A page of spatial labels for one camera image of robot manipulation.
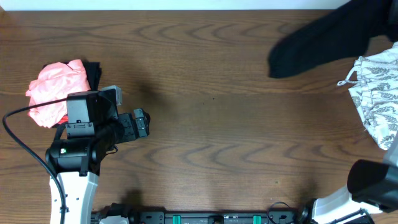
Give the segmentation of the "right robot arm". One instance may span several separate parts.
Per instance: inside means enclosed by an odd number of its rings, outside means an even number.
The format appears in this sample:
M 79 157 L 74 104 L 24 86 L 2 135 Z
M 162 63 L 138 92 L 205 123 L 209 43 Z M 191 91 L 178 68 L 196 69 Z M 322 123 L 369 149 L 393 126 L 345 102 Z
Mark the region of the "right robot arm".
M 397 210 L 397 139 L 382 162 L 358 160 L 347 184 L 314 201 L 308 210 L 310 223 L 373 223 L 372 214 Z

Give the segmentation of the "black t-shirt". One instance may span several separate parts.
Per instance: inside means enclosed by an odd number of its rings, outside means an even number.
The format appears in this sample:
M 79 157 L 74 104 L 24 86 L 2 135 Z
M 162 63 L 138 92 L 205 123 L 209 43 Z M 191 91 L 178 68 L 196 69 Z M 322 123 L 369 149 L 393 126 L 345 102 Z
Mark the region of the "black t-shirt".
M 287 78 L 335 60 L 359 57 L 373 37 L 397 41 L 397 0 L 352 0 L 279 41 L 269 76 Z

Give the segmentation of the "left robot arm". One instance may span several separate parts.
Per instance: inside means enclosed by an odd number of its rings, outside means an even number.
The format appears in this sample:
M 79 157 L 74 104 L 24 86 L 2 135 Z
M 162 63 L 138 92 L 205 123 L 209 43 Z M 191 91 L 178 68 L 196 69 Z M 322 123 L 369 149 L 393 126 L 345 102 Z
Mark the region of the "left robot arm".
M 121 91 L 71 93 L 68 121 L 57 128 L 45 159 L 50 179 L 51 223 L 90 223 L 101 161 L 117 144 L 149 135 L 150 116 L 142 109 L 118 113 Z

